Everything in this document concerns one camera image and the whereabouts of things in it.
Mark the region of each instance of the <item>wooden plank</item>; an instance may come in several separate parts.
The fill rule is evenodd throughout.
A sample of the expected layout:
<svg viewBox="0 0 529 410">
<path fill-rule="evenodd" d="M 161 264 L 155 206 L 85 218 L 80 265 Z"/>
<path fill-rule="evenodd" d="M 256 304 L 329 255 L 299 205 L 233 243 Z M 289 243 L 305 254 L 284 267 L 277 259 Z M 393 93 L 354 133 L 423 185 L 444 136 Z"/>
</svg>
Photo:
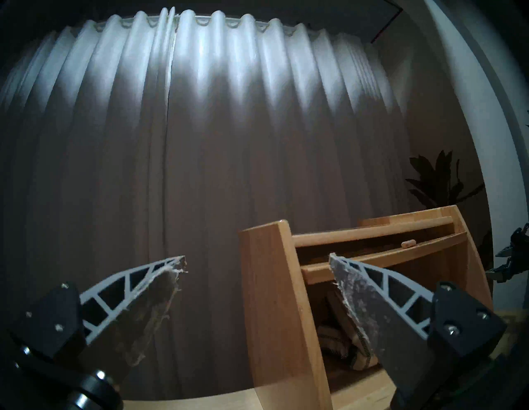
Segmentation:
<svg viewBox="0 0 529 410">
<path fill-rule="evenodd" d="M 476 244 L 472 239 L 472 235 L 468 231 L 467 224 L 461 216 L 457 205 L 427 209 L 425 211 L 411 212 L 408 214 L 367 219 L 360 221 L 359 225 L 366 227 L 380 226 L 385 224 L 400 224 L 409 221 L 421 221 L 427 220 L 429 218 L 438 218 L 440 216 L 452 217 L 455 233 L 467 233 L 466 250 L 463 249 L 463 247 L 457 247 L 457 249 L 448 252 L 449 257 L 456 258 L 454 265 L 459 267 L 459 271 L 454 272 L 454 274 L 459 275 L 459 277 L 457 280 L 454 280 L 454 277 L 452 277 L 452 280 L 458 284 L 464 284 L 464 289 L 468 294 L 479 300 L 489 309 L 492 309 L 492 297 L 490 295 L 487 278 L 485 276 L 483 265 L 481 264 L 481 259 L 479 258 Z"/>
<path fill-rule="evenodd" d="M 288 223 L 251 228 L 239 239 L 248 355 L 263 410 L 332 410 Z"/>
<path fill-rule="evenodd" d="M 467 234 L 466 232 L 461 232 L 419 243 L 412 248 L 392 249 L 390 251 L 362 255 L 352 259 L 369 263 L 370 265 L 378 266 L 379 268 L 387 268 L 389 266 L 442 251 L 443 249 L 465 241 L 467 241 Z M 307 285 L 334 280 L 334 275 L 327 262 L 302 266 L 301 271 Z"/>
<path fill-rule="evenodd" d="M 385 410 L 396 387 L 383 369 L 370 373 L 331 394 L 334 410 Z"/>
<path fill-rule="evenodd" d="M 407 214 L 397 214 L 382 216 L 358 221 L 358 226 L 379 226 L 403 222 L 422 221 L 424 219 L 440 218 L 446 216 L 441 211 L 443 208 L 426 209 L 424 211 L 409 212 Z"/>
<path fill-rule="evenodd" d="M 458 266 L 462 267 L 462 271 L 459 275 L 464 277 L 461 281 L 465 283 L 465 291 L 470 296 L 483 303 L 487 308 L 493 310 L 492 296 L 487 283 L 487 277 L 485 276 L 485 270 L 483 269 L 481 259 L 479 258 L 476 244 L 472 239 L 472 235 L 468 231 L 467 224 L 461 216 L 461 212 L 459 212 L 459 208 L 456 205 L 446 206 L 441 208 L 441 212 L 445 216 L 452 217 L 456 232 L 466 232 L 467 234 L 466 252 L 464 249 L 458 252 L 457 262 Z"/>
<path fill-rule="evenodd" d="M 263 410 L 255 389 L 184 400 L 123 403 L 124 410 Z"/>
<path fill-rule="evenodd" d="M 346 229 L 342 231 L 304 233 L 300 235 L 294 235 L 292 238 L 294 241 L 294 246 L 300 248 L 327 243 L 355 241 L 366 238 L 377 238 L 379 236 L 418 231 L 421 229 L 428 229 L 435 226 L 449 225 L 451 223 L 451 216 L 442 216 L 439 218 L 426 219 L 422 221 L 361 227 L 355 229 Z"/>
</svg>

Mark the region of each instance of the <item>plant leaf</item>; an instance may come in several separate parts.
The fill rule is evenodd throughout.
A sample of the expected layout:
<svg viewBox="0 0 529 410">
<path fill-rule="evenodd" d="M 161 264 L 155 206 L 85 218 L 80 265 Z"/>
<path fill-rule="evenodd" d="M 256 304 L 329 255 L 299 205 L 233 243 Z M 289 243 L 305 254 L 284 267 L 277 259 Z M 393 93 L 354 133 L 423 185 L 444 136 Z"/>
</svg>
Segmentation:
<svg viewBox="0 0 529 410">
<path fill-rule="evenodd" d="M 478 193 L 480 193 L 480 192 L 483 190 L 483 188 L 485 188 L 485 184 L 481 184 L 481 185 L 479 185 L 476 189 L 470 191 L 470 192 L 469 192 L 468 194 L 466 194 L 465 196 L 463 196 L 463 197 L 457 199 L 457 200 L 455 201 L 455 203 L 458 204 L 458 203 L 460 203 L 460 202 L 463 202 L 465 199 L 470 198 L 471 196 L 477 195 Z"/>
<path fill-rule="evenodd" d="M 448 205 L 455 205 L 458 199 L 459 194 L 463 191 L 463 183 L 458 180 L 458 182 L 450 188 L 450 194 L 448 195 Z"/>
<path fill-rule="evenodd" d="M 432 164 L 423 156 L 411 157 L 409 163 L 419 173 L 419 180 L 422 183 L 420 189 L 429 197 L 435 198 L 435 170 Z"/>
<path fill-rule="evenodd" d="M 412 184 L 415 188 L 420 189 L 422 192 L 424 192 L 428 197 L 428 192 L 434 192 L 435 187 L 429 182 L 429 181 L 418 181 L 416 179 L 406 178 L 406 181 L 408 181 L 410 184 Z"/>
<path fill-rule="evenodd" d="M 455 162 L 455 177 L 458 179 L 459 182 L 459 159 Z"/>
<path fill-rule="evenodd" d="M 432 202 L 421 191 L 417 189 L 410 189 L 409 191 L 419 200 L 421 204 L 423 204 L 426 207 L 426 209 L 437 208 L 437 205 L 434 202 Z"/>
<path fill-rule="evenodd" d="M 442 150 L 435 162 L 435 200 L 439 206 L 448 205 L 450 189 L 450 167 L 452 152 L 445 155 Z"/>
<path fill-rule="evenodd" d="M 444 154 L 444 150 L 441 150 L 441 152 L 437 156 L 437 161 L 435 162 L 435 172 L 439 172 L 441 168 L 443 168 L 445 158 L 446 156 Z"/>
<path fill-rule="evenodd" d="M 425 157 L 419 155 L 417 158 L 410 157 L 409 163 L 419 173 L 421 180 L 433 179 L 435 170 Z"/>
</svg>

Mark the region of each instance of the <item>curtain fold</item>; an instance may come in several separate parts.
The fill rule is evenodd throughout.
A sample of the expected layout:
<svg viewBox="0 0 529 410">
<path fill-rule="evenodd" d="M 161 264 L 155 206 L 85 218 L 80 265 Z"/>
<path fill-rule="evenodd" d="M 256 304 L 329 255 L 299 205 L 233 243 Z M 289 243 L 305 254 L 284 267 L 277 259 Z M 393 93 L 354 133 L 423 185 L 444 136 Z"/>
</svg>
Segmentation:
<svg viewBox="0 0 529 410">
<path fill-rule="evenodd" d="M 352 36 L 164 8 L 50 33 L 2 73 L 5 322 L 61 281 L 186 255 L 125 398 L 251 386 L 238 230 L 409 211 L 402 116 Z"/>
</svg>

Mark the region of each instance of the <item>screw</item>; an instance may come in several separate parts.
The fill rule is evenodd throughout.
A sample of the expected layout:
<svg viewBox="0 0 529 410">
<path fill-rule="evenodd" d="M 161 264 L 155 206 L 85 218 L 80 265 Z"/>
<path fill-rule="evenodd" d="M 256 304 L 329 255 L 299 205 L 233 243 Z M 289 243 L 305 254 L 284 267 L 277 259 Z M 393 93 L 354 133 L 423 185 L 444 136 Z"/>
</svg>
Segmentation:
<svg viewBox="0 0 529 410">
<path fill-rule="evenodd" d="M 446 324 L 444 326 L 444 329 L 451 335 L 451 336 L 457 336 L 460 331 L 456 325 Z"/>
</svg>

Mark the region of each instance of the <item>dark leaf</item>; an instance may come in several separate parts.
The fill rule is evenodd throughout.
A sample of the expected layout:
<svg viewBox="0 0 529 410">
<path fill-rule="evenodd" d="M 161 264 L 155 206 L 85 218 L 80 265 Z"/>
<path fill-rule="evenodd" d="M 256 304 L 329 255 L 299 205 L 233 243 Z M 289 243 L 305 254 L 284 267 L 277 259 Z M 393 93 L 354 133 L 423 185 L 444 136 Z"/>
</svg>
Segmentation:
<svg viewBox="0 0 529 410">
<path fill-rule="evenodd" d="M 441 152 L 437 156 L 437 161 L 435 162 L 435 172 L 439 172 L 441 168 L 444 168 L 445 158 L 446 156 L 444 154 L 444 150 L 441 150 Z"/>
<path fill-rule="evenodd" d="M 408 181 L 410 184 L 412 184 L 415 188 L 419 188 L 422 192 L 424 192 L 432 201 L 435 200 L 434 197 L 431 197 L 429 193 L 435 192 L 435 185 L 432 184 L 431 181 L 418 181 L 416 179 L 410 179 L 406 178 L 406 181 Z"/>
<path fill-rule="evenodd" d="M 448 170 L 448 183 L 450 184 L 450 181 L 452 179 L 452 151 L 446 154 L 445 163 L 446 163 L 446 169 Z"/>
<path fill-rule="evenodd" d="M 421 191 L 417 189 L 410 189 L 409 190 L 418 200 L 421 204 L 423 204 L 426 209 L 432 209 L 437 208 L 437 205 L 434 204 L 426 195 L 424 195 Z"/>
<path fill-rule="evenodd" d="M 423 156 L 411 157 L 409 163 L 419 173 L 421 180 L 432 180 L 435 178 L 435 170 L 432 164 Z"/>
<path fill-rule="evenodd" d="M 432 167 L 432 164 L 422 156 L 418 158 L 410 158 L 410 164 L 413 168 L 419 173 L 419 179 L 423 183 L 420 189 L 430 198 L 435 198 L 435 170 Z"/>
<path fill-rule="evenodd" d="M 468 194 L 466 194 L 465 196 L 457 199 L 455 201 L 456 204 L 460 203 L 460 202 L 463 202 L 465 199 L 468 199 L 470 198 L 471 196 L 474 196 L 474 195 L 477 195 L 478 193 L 480 193 L 483 188 L 485 188 L 485 184 L 481 184 L 479 185 L 476 189 L 474 189 L 473 191 L 469 192 Z"/>
<path fill-rule="evenodd" d="M 450 189 L 450 162 L 452 154 L 447 156 L 442 150 L 437 156 L 435 162 L 435 201 L 439 206 L 448 205 L 448 196 Z"/>
<path fill-rule="evenodd" d="M 455 162 L 455 177 L 458 179 L 459 182 L 459 159 Z"/>
<path fill-rule="evenodd" d="M 479 258 L 485 270 L 492 269 L 494 267 L 494 251 L 492 250 L 492 230 L 483 237 L 481 245 L 478 246 Z"/>
<path fill-rule="evenodd" d="M 458 199 L 459 194 L 463 191 L 463 183 L 458 180 L 458 182 L 450 188 L 450 194 L 448 196 L 448 205 L 455 205 L 455 202 Z"/>
</svg>

